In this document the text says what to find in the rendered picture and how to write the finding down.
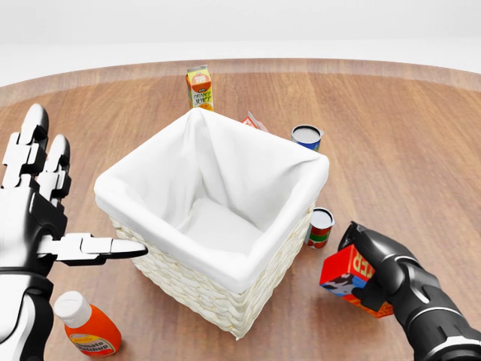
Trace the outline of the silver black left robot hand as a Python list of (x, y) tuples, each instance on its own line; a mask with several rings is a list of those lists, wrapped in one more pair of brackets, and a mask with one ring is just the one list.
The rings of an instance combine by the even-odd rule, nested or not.
[(11, 135), (0, 184), (0, 268), (47, 274), (53, 262), (102, 265), (108, 259), (147, 254), (136, 241), (67, 233), (62, 200), (71, 187), (70, 144), (64, 135), (48, 141), (49, 117), (40, 104), (28, 110)]

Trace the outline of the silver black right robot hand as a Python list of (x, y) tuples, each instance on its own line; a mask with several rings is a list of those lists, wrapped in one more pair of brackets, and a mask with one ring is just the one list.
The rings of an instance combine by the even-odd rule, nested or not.
[(428, 311), (455, 309), (439, 280), (401, 243), (352, 221), (338, 249), (350, 245), (374, 268), (371, 279), (357, 293), (364, 306), (377, 310), (388, 302), (404, 329)]

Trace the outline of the red butter box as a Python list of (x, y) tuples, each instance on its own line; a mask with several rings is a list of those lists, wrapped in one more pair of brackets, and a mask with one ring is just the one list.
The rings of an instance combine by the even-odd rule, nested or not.
[(373, 311), (352, 294), (354, 288), (364, 288), (374, 273), (374, 268), (351, 244), (325, 259), (319, 285), (375, 318), (390, 316), (393, 308), (388, 302), (384, 302), (378, 311)]

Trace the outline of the white lined wicker basket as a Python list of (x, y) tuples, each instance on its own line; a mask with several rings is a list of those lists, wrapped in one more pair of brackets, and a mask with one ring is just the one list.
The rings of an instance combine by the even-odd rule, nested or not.
[(188, 111), (101, 174), (97, 205), (147, 255), (135, 266), (237, 338), (304, 243), (328, 158), (212, 111)]

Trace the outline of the tomato soup tin can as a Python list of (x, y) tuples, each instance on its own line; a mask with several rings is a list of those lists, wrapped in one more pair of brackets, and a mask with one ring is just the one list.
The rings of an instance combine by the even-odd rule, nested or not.
[(323, 248), (328, 242), (334, 224), (334, 217), (329, 210), (314, 208), (304, 243), (313, 249)]

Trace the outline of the orange ketchup bottle white cap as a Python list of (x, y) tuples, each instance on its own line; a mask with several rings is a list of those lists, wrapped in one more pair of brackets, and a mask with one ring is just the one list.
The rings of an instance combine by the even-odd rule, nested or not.
[(78, 291), (63, 293), (55, 301), (53, 312), (64, 323), (68, 339), (84, 355), (103, 357), (119, 350), (122, 344), (119, 329)]

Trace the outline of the blue tin can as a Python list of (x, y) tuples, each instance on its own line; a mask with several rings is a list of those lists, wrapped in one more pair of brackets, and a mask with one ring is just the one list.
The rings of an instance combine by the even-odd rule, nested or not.
[(318, 152), (323, 135), (324, 132), (315, 126), (299, 125), (292, 129), (291, 141)]

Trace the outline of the red white carton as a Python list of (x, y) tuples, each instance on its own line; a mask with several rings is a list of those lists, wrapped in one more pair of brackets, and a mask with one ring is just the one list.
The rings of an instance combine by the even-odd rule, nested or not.
[(242, 124), (251, 126), (256, 129), (260, 129), (264, 132), (268, 132), (266, 126), (261, 121), (257, 120), (250, 111), (247, 112), (247, 116), (242, 122)]

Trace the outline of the orange juice carton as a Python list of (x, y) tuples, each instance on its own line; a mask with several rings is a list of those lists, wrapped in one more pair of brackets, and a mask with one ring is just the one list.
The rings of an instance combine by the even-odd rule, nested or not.
[(213, 111), (213, 88), (207, 65), (189, 68), (186, 84), (190, 108)]

